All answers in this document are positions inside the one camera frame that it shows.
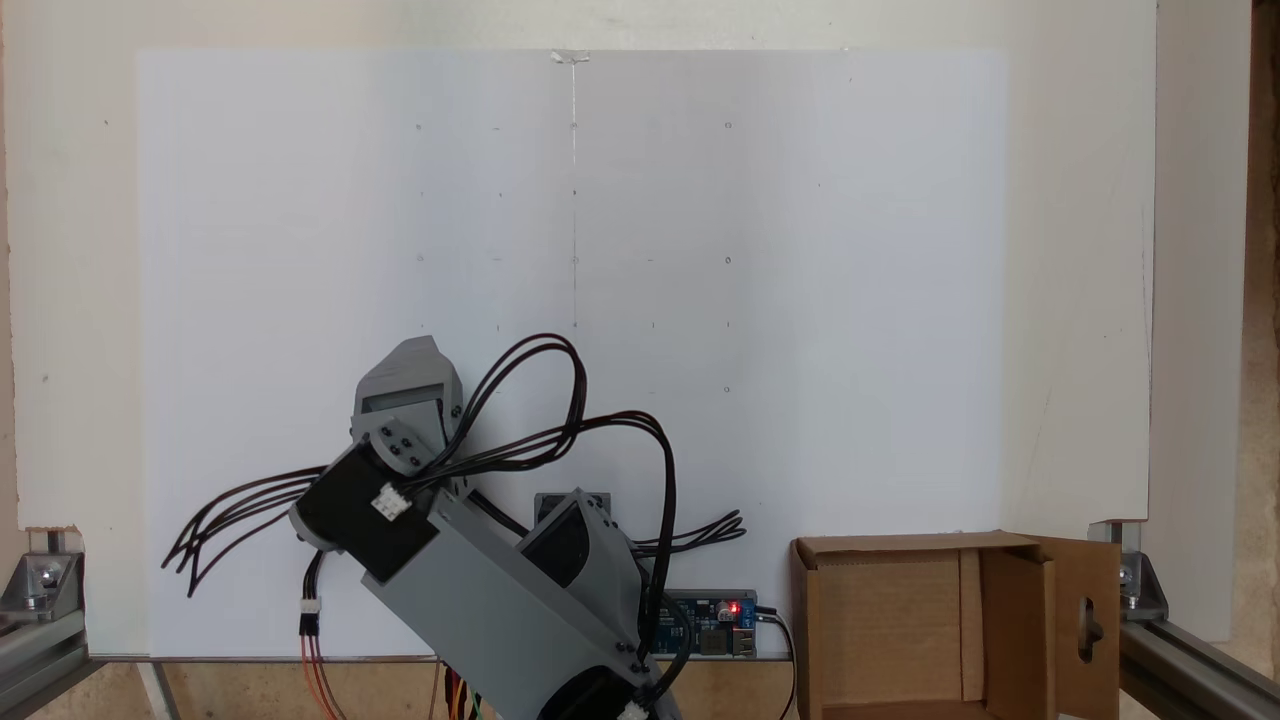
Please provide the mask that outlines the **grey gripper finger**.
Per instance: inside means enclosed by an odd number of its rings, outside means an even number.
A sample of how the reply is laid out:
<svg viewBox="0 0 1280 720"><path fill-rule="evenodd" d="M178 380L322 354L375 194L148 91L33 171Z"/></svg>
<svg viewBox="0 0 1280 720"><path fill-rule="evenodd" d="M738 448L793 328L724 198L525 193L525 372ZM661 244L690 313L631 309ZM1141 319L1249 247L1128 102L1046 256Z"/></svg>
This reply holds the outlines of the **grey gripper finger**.
<svg viewBox="0 0 1280 720"><path fill-rule="evenodd" d="M431 391L444 410L460 406L463 393L454 364L439 350L433 336L420 336L397 345L365 373L355 389L355 415L424 402Z"/></svg>

